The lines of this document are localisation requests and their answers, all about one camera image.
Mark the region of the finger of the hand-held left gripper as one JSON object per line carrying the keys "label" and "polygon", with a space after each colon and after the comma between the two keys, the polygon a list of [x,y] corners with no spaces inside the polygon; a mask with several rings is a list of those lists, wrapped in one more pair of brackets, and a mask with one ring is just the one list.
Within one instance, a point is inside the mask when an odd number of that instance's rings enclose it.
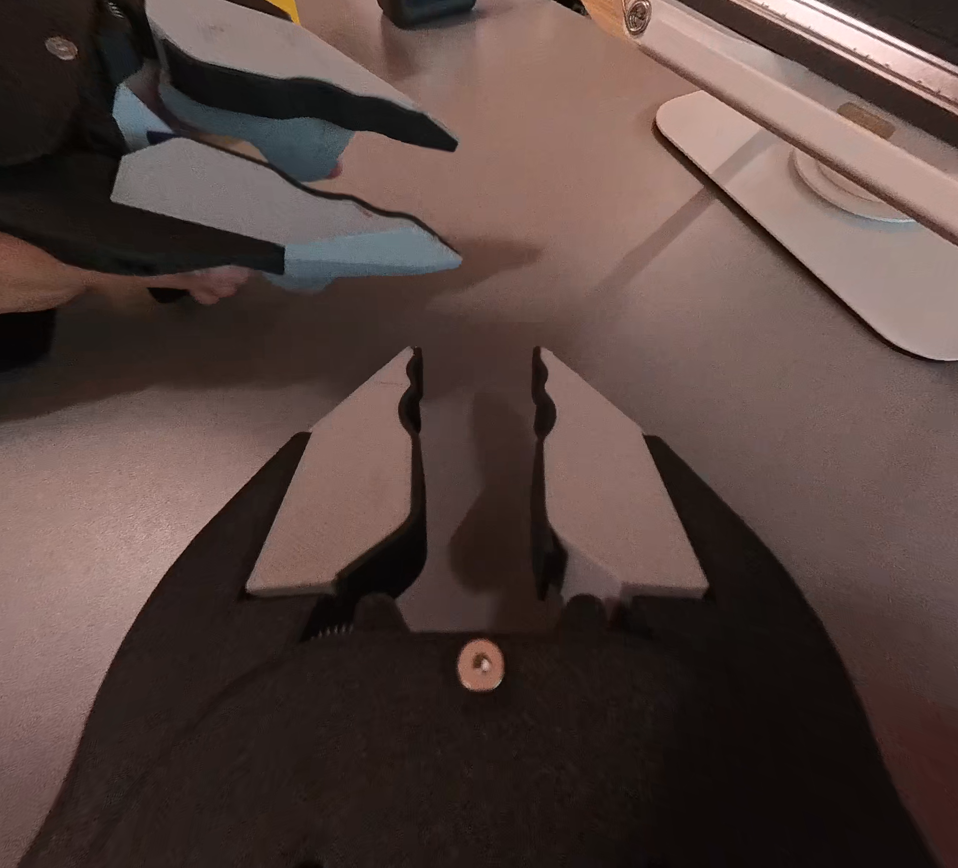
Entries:
{"label": "finger of the hand-held left gripper", "polygon": [[181,137],[127,154],[111,200],[277,244],[282,269],[263,274],[289,291],[432,275],[462,264],[462,256],[413,215],[298,184],[268,164]]}
{"label": "finger of the hand-held left gripper", "polygon": [[453,152],[399,90],[297,23],[229,0],[145,0],[159,95],[200,132],[254,146],[301,184],[329,178],[358,133]]}

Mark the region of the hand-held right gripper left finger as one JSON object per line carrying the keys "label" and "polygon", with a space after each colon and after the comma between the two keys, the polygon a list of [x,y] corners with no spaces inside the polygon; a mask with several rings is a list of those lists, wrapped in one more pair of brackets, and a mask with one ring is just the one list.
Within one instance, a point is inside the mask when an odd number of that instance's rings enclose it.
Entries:
{"label": "hand-held right gripper left finger", "polygon": [[246,582],[254,597],[401,596],[427,559],[418,347],[330,410],[308,441]]}

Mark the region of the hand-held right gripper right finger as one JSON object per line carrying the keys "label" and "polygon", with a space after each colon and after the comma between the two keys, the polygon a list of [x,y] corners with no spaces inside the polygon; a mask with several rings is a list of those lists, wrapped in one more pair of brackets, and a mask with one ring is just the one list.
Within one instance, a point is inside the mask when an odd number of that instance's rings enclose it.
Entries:
{"label": "hand-held right gripper right finger", "polygon": [[546,347],[533,349],[538,598],[701,599],[709,587],[646,437]]}

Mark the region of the person's left hand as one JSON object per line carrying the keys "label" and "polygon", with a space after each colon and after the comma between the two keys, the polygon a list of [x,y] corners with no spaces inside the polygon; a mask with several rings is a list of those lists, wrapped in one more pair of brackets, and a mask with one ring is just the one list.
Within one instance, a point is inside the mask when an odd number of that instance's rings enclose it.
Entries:
{"label": "person's left hand", "polygon": [[56,309],[84,294],[112,289],[181,290],[210,305],[235,295],[252,275],[235,266],[153,277],[111,275],[62,263],[23,240],[1,236],[2,314]]}

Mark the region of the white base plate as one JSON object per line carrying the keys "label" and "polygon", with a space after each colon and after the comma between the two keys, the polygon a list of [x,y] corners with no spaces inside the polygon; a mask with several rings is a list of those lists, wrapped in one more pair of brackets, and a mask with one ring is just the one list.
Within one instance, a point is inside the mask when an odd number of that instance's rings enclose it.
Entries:
{"label": "white base plate", "polygon": [[957,250],[912,220],[835,204],[816,162],[712,95],[665,102],[662,136],[887,343],[957,360]]}

